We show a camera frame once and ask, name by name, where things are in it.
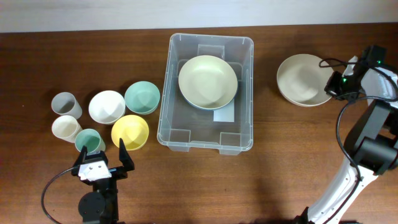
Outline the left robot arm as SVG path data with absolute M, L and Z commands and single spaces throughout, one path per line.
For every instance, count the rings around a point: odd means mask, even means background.
M 117 181 L 126 179 L 127 173 L 135 169 L 122 139 L 119 140 L 119 160 L 121 166 L 109 168 L 103 151 L 89 155 L 87 148 L 82 148 L 72 167 L 72 175 L 93 188 L 78 204 L 83 223 L 118 222 Z

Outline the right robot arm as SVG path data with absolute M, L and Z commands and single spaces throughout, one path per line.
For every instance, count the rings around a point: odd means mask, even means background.
M 360 57 L 350 61 L 337 60 L 337 67 L 326 83 L 324 91 L 336 100 L 347 103 L 342 111 L 361 101 L 368 108 L 357 120 L 345 140 L 336 133 L 336 140 L 345 158 L 326 192 L 294 223 L 340 223 L 357 196 L 389 170 L 397 168 L 397 138 L 380 134 L 387 129 L 397 135 L 397 69 L 386 65 L 386 49 L 370 45 Z

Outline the cream plate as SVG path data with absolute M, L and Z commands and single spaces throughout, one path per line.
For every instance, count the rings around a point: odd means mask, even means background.
M 200 55 L 182 66 L 178 86 L 182 92 L 233 93 L 238 91 L 238 78 L 232 66 L 224 60 L 211 55 Z

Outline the green cup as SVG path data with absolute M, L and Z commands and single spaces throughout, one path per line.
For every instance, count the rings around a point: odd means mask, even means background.
M 97 154 L 100 151 L 105 151 L 106 145 L 100 136 L 99 132 L 94 129 L 84 129 L 78 133 L 75 139 L 75 147 L 81 152 L 83 147 L 86 147 L 87 154 Z

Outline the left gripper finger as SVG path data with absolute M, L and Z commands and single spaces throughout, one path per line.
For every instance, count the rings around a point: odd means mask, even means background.
M 127 152 L 126 146 L 122 138 L 119 139 L 119 160 L 121 161 L 126 172 L 135 169 L 134 162 Z
M 79 154 L 78 158 L 76 159 L 76 161 L 75 161 L 75 163 L 73 165 L 74 169 L 79 168 L 79 166 L 82 165 L 82 163 L 84 163 L 86 154 L 87 154 L 87 148 L 86 148 L 86 146 L 83 146 L 81 151 L 80 151 L 80 154 Z

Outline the beige plate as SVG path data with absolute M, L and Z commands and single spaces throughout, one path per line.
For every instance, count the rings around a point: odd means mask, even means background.
M 333 69 L 320 57 L 297 54 L 285 59 L 277 71 L 277 86 L 289 102 L 303 107 L 319 106 L 331 99 L 326 84 Z

